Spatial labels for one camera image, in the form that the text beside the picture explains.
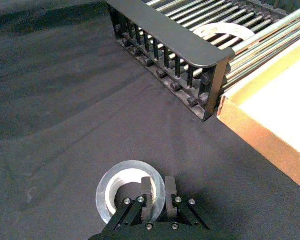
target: metal rack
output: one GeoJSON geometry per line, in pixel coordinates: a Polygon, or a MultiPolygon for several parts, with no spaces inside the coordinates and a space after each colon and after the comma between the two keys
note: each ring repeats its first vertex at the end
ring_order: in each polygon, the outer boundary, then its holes
{"type": "Polygon", "coordinates": [[[118,41],[203,121],[221,94],[300,39],[300,1],[289,7],[279,0],[107,3],[118,41]],[[232,34],[194,34],[212,23],[241,25],[255,35],[243,41],[232,34]]]}

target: white ring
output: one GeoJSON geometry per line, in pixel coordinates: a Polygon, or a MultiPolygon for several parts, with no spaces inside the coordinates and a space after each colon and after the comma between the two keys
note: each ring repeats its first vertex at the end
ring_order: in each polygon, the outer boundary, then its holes
{"type": "Polygon", "coordinates": [[[198,35],[200,38],[215,34],[228,34],[240,38],[242,40],[247,40],[255,35],[253,31],[245,26],[241,26],[235,23],[228,22],[217,22],[204,25],[196,29],[194,34],[198,35]]]}

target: tape roll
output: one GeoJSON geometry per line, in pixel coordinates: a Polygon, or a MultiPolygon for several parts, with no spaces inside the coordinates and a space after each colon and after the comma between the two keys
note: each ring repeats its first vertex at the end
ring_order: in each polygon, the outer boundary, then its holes
{"type": "Polygon", "coordinates": [[[142,161],[124,161],[111,168],[101,179],[95,203],[102,220],[108,224],[116,213],[115,197],[120,187],[129,183],[139,183],[144,177],[151,179],[152,218],[154,222],[161,214],[166,203],[166,186],[163,178],[149,164],[142,161]]]}

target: cardboard box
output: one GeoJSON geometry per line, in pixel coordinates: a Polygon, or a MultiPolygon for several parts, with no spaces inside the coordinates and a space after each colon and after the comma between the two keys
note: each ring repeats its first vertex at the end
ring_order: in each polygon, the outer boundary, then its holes
{"type": "Polygon", "coordinates": [[[300,40],[225,93],[217,117],[300,186],[300,40]]]}

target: black cloth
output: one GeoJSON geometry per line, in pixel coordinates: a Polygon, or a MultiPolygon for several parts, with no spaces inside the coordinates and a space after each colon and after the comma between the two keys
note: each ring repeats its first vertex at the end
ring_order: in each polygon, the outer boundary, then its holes
{"type": "Polygon", "coordinates": [[[98,183],[128,160],[174,176],[235,239],[300,239],[300,187],[130,56],[104,2],[0,21],[0,239],[100,233],[98,183]]]}

